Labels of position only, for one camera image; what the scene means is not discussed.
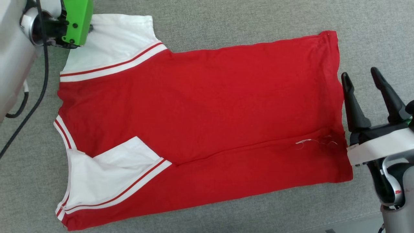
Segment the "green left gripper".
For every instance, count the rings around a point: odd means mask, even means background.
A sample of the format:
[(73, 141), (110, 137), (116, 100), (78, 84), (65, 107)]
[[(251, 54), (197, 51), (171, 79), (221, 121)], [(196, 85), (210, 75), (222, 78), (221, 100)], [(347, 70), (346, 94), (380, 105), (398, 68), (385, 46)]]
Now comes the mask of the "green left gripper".
[(67, 30), (62, 40), (75, 46), (84, 46), (91, 28), (93, 0), (63, 0)]

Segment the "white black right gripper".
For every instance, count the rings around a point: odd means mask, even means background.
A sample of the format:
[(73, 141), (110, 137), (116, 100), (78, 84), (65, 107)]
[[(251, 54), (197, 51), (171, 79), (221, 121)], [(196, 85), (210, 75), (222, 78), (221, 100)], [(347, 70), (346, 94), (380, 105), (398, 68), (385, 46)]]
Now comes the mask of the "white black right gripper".
[(346, 119), (351, 132), (347, 157), (353, 166), (391, 155), (414, 152), (414, 127), (410, 128), (403, 122), (411, 118), (405, 111), (406, 105), (378, 68), (372, 67), (371, 75), (383, 96), (389, 113), (389, 124), (371, 127), (371, 121), (365, 117), (354, 95), (354, 85), (348, 73), (343, 72), (341, 75)]

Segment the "red and white garment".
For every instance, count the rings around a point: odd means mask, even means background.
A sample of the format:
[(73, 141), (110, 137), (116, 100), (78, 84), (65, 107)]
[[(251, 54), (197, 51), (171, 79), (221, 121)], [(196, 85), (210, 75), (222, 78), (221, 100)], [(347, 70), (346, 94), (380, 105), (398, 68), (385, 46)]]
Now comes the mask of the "red and white garment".
[(60, 72), (69, 230), (353, 179), (336, 31), (174, 53), (151, 16), (96, 14)]

